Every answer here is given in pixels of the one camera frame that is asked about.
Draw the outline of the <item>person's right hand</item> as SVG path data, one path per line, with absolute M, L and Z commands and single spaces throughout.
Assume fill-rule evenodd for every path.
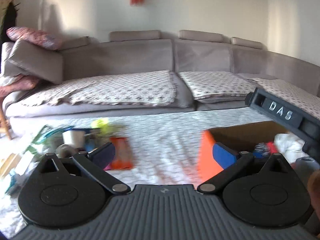
M 318 217 L 320 217 L 320 170 L 313 172 L 307 183 L 311 205 Z

